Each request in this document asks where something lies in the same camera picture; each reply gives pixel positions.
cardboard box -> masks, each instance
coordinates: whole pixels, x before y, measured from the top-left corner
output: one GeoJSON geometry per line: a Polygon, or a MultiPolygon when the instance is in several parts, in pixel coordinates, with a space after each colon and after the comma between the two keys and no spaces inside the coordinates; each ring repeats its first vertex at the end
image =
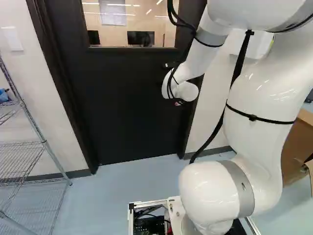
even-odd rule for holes
{"type": "Polygon", "coordinates": [[[287,186],[308,175],[305,161],[313,153],[313,113],[301,109],[285,141],[281,165],[283,185],[287,186]]]}

black door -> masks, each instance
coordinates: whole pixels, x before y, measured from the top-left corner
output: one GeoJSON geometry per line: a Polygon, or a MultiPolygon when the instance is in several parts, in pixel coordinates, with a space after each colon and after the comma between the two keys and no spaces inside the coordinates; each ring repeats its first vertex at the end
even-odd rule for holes
{"type": "MultiPolygon", "coordinates": [[[[204,0],[198,2],[179,3],[179,14],[195,25],[205,7],[204,0]]],[[[90,42],[99,43],[99,32],[88,32],[84,12],[95,12],[86,12],[81,0],[45,0],[45,7],[94,157],[101,164],[112,164],[183,151],[194,104],[175,106],[162,98],[160,86],[167,73],[163,65],[180,59],[190,32],[177,30],[179,49],[153,47],[156,35],[140,47],[91,47],[90,42]]],[[[136,44],[136,40],[132,37],[128,42],[136,44]]]]}

glass pane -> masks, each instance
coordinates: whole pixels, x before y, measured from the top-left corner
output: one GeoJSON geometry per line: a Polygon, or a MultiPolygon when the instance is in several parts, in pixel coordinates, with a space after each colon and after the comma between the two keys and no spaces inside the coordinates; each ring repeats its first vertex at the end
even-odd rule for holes
{"type": "MultiPolygon", "coordinates": [[[[167,0],[82,0],[92,47],[175,47],[167,0]]],[[[178,12],[179,0],[174,0],[178,12]]]]}

door frame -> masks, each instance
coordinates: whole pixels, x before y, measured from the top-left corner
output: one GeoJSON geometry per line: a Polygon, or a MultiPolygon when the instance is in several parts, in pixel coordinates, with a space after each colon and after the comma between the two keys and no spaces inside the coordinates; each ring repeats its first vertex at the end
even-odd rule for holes
{"type": "MultiPolygon", "coordinates": [[[[99,159],[95,154],[95,148],[90,141],[89,132],[84,125],[84,120],[81,117],[80,106],[77,103],[77,99],[73,92],[72,84],[68,79],[68,73],[64,67],[63,59],[59,50],[58,42],[56,40],[53,25],[51,23],[49,13],[46,8],[45,0],[26,0],[31,19],[34,24],[37,37],[44,53],[48,68],[50,70],[52,79],[55,83],[56,89],[60,95],[61,101],[64,105],[66,114],[71,123],[73,131],[76,135],[78,143],[81,147],[87,165],[92,174],[95,174],[99,167],[99,159]]],[[[79,7],[82,9],[81,0],[67,0],[66,4],[72,4],[73,8],[79,7]]],[[[193,0],[180,0],[179,13],[185,14],[185,20],[191,24],[198,26],[202,13],[206,5],[206,0],[199,0],[198,4],[195,4],[193,0]]],[[[87,26],[85,23],[85,17],[83,11],[76,11],[76,19],[82,24],[82,42],[86,50],[92,53],[97,52],[122,52],[122,53],[134,53],[134,52],[157,52],[157,50],[178,51],[183,53],[184,49],[190,44],[192,35],[185,28],[177,28],[175,48],[166,47],[90,47],[87,26]]],[[[193,83],[196,84],[199,89],[201,88],[203,76],[193,79],[193,83]]],[[[184,157],[191,125],[193,122],[198,99],[194,102],[187,104],[189,107],[183,112],[180,135],[181,143],[179,144],[178,156],[180,159],[184,157]]]]}

metal shelf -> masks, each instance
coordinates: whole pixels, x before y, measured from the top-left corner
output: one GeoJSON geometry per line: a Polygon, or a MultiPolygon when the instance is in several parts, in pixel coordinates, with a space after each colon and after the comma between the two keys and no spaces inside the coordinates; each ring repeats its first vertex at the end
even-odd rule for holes
{"type": "Polygon", "coordinates": [[[28,110],[1,55],[0,70],[17,99],[0,104],[0,125],[22,109],[39,139],[38,142],[0,142],[0,234],[51,235],[65,190],[72,181],[28,110]],[[26,182],[44,151],[63,178],[26,182]]]}
{"type": "Polygon", "coordinates": [[[8,209],[43,151],[40,142],[0,144],[0,211],[8,209]]]}
{"type": "Polygon", "coordinates": [[[0,104],[0,125],[4,124],[10,117],[21,109],[20,101],[8,101],[0,104]]]}
{"type": "MultiPolygon", "coordinates": [[[[5,214],[38,235],[50,235],[67,186],[63,178],[25,182],[5,214]]],[[[24,235],[3,220],[0,220],[0,234],[24,235]]]]}

